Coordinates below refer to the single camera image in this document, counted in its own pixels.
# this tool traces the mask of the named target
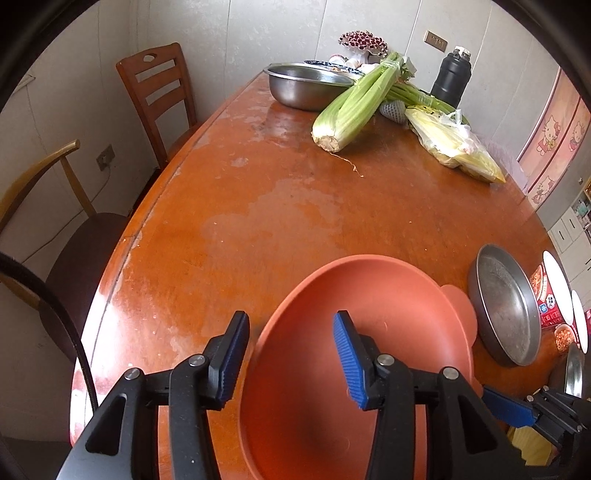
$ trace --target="chair seat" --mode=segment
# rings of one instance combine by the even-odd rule
[[[47,277],[47,286],[64,304],[80,334],[100,279],[127,222],[127,217],[116,213],[97,213],[90,217],[68,240]],[[39,305],[39,316],[52,340],[75,362],[76,353],[65,329],[44,302]]]
[[[178,153],[178,151],[183,147],[187,140],[191,138],[191,136],[199,129],[202,124],[193,125],[189,130],[183,133],[180,137],[178,137],[174,143],[171,145],[168,156],[166,158],[166,163],[170,162],[174,156]]]

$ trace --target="white wall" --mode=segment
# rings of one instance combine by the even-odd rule
[[[126,215],[156,163],[138,116],[115,70],[128,56],[129,1],[101,0],[70,25],[35,62],[35,80],[0,113],[0,195],[28,166],[78,138],[69,156],[99,212]],[[99,171],[98,154],[112,144],[115,160]],[[0,250],[44,278],[62,247],[86,219],[56,165],[0,235]],[[0,432],[37,440],[67,440],[73,366],[46,335],[38,313],[0,284]]]
[[[427,91],[444,55],[455,45],[468,48],[473,74],[460,107],[478,134],[516,158],[558,69],[542,46],[491,0],[131,1],[132,48],[173,41],[182,45],[201,120],[268,63],[346,54],[339,36],[369,30],[391,49],[411,56],[418,68],[414,82]],[[445,54],[424,43],[427,30],[449,42]],[[181,130],[169,128],[175,134]]]

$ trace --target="table surface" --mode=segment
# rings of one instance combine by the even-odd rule
[[[380,115],[340,153],[355,171],[314,145],[315,117],[275,102],[261,74],[160,175],[113,253],[83,332],[99,399],[130,366],[166,370],[201,352],[235,310],[251,318],[250,352],[283,298],[336,258],[389,255],[465,291],[483,244],[505,248],[527,274],[545,249],[555,253],[511,179],[488,185],[445,168],[415,134]],[[552,337],[543,335],[532,365],[513,369],[497,365],[477,339],[477,379],[520,397],[533,392],[557,360]],[[72,440],[90,417],[85,399],[77,368]],[[210,414],[226,480],[252,478],[237,413],[233,400]],[[167,427],[160,415],[162,479],[170,478]]]

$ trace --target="blue and white plate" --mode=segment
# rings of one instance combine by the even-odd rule
[[[309,65],[318,65],[319,67],[325,67],[329,70],[336,70],[337,72],[347,72],[351,75],[357,75],[362,77],[363,72],[358,69],[353,69],[351,67],[347,67],[345,65],[339,65],[338,63],[331,63],[329,61],[321,61],[321,60],[304,60],[304,63]]]

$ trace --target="plastic bag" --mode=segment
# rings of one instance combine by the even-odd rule
[[[505,183],[503,172],[470,131],[470,126],[462,125],[460,110],[444,115],[417,105],[407,108],[405,115],[421,145],[440,164],[449,168],[459,167],[478,180]]]

